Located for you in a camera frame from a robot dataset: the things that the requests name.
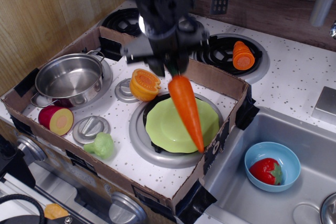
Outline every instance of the cardboard box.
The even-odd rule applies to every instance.
[[[120,34],[113,30],[98,27],[89,30],[52,59],[62,55],[80,52],[84,48],[87,48],[87,50],[95,50],[100,47],[99,37],[117,41],[122,45],[125,45],[134,39],[128,35]],[[149,206],[153,211],[158,212],[167,218],[174,220],[173,216],[178,216],[183,221],[188,212],[188,223],[193,223],[192,220],[196,220],[200,213],[195,213],[195,216],[191,218],[190,209],[193,208],[191,205],[200,205],[205,210],[205,208],[214,200],[211,199],[211,196],[207,195],[207,192],[202,188],[202,178],[210,168],[216,155],[223,151],[227,135],[232,126],[235,125],[237,112],[239,112],[240,116],[244,115],[245,107],[247,107],[248,111],[249,104],[253,102],[251,102],[249,94],[250,86],[245,81],[213,66],[190,60],[185,75],[195,83],[220,94],[227,95],[237,102],[233,106],[229,117],[224,119],[225,123],[207,148],[201,160],[195,166],[191,176],[185,180],[172,198],[166,198],[147,187],[139,185],[137,182],[130,180],[120,174],[117,170],[86,153],[83,151],[82,147],[67,141],[63,137],[42,127],[34,120],[24,116],[22,112],[30,104],[30,99],[35,93],[34,78],[30,77],[31,80],[29,81],[29,77],[27,77],[28,81],[25,81],[26,90],[22,92],[22,89],[17,89],[16,87],[13,88],[4,96],[3,102],[12,118],[14,118],[16,122],[27,126],[34,138],[43,139],[48,142],[50,146],[60,149],[68,156],[70,153],[70,155],[73,155],[70,159],[72,162],[75,160],[76,165],[91,170],[97,176],[103,177],[121,190],[128,192],[138,198],[142,203]],[[204,205],[202,206],[203,203],[197,202],[197,199],[200,197],[208,197],[208,205],[204,202]]]

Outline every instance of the pot handle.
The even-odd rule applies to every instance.
[[[86,54],[88,55],[88,54],[90,54],[92,52],[96,52],[96,53],[98,53],[98,54],[100,54],[100,55],[103,56],[103,58],[100,60],[100,63],[105,59],[105,55],[101,51],[91,50],[91,51],[88,51]]]
[[[32,105],[34,105],[35,107],[39,107],[39,108],[45,108],[49,105],[52,105],[53,103],[57,102],[58,100],[52,101],[51,103],[48,103],[47,105],[40,105],[37,103],[37,98],[38,97],[43,97],[43,95],[40,95],[38,92],[36,94],[33,95],[33,97],[30,99],[30,102]]]

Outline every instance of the sliced carrot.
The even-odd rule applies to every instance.
[[[233,66],[238,70],[248,70],[255,62],[250,49],[240,40],[234,45],[232,60]]]

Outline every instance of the burner grate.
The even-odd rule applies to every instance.
[[[234,44],[239,40],[249,47],[253,56],[255,57],[255,63],[248,70],[238,70],[233,66],[233,47]],[[208,50],[197,52],[195,59],[203,63],[218,67],[235,76],[240,76],[252,73],[258,69],[262,56],[262,51],[260,51],[259,48],[249,40],[239,37],[220,38],[218,36],[210,36]]]
[[[137,8],[121,9],[108,15],[101,26],[116,30],[134,37],[141,35],[139,27],[139,11]]]

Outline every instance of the stainless steel pot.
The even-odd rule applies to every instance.
[[[92,52],[101,54],[102,59],[91,56]],[[92,100],[102,87],[104,58],[102,52],[89,51],[64,55],[47,63],[36,76],[37,93],[30,100],[32,105],[43,108],[54,103],[72,108]],[[46,98],[48,104],[38,104],[39,96]]]

